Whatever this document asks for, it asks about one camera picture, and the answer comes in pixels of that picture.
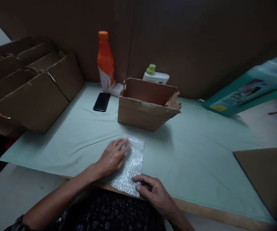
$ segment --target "sleeve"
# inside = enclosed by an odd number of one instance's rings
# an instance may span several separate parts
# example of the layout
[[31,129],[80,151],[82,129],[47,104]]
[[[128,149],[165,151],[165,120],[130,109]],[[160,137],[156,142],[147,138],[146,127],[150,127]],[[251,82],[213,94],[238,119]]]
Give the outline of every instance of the sleeve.
[[19,217],[13,225],[6,228],[5,231],[30,231],[27,225],[22,224],[22,218],[23,215]]

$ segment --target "black phone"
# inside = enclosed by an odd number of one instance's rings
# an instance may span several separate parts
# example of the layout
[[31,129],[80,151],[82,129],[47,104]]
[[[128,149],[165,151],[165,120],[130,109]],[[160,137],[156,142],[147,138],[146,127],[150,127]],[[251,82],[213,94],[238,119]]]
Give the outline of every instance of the black phone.
[[95,106],[94,106],[94,111],[102,111],[105,112],[107,105],[109,103],[110,100],[110,94],[108,93],[100,93],[98,95],[98,98],[96,100]]

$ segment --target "right hand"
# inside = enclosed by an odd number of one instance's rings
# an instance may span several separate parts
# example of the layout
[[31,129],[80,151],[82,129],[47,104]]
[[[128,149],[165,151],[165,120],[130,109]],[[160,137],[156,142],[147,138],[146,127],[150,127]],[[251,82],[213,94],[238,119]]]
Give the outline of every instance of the right hand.
[[144,196],[164,218],[170,219],[174,213],[179,211],[179,208],[159,179],[143,174],[132,177],[132,181],[142,183],[135,187],[136,190]]

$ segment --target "patterned clothing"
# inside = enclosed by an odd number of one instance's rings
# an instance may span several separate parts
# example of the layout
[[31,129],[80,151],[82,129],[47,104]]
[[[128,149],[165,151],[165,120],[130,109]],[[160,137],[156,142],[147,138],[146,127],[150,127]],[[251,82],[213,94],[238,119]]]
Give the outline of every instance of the patterned clothing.
[[[22,217],[5,231],[29,231]],[[47,230],[165,230],[164,219],[146,201],[96,189],[88,200],[72,206],[66,218],[59,218]]]

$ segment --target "light green table cover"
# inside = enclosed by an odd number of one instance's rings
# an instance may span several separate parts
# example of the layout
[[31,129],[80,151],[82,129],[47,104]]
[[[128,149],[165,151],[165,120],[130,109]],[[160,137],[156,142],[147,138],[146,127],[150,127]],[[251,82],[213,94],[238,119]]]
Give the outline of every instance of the light green table cover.
[[117,97],[111,96],[106,112],[93,111],[100,92],[99,83],[86,83],[46,134],[25,132],[0,160],[75,176],[127,133],[145,140],[143,173],[159,178],[172,197],[275,222],[232,153],[262,148],[240,118],[179,98],[182,113],[149,132],[117,122]]

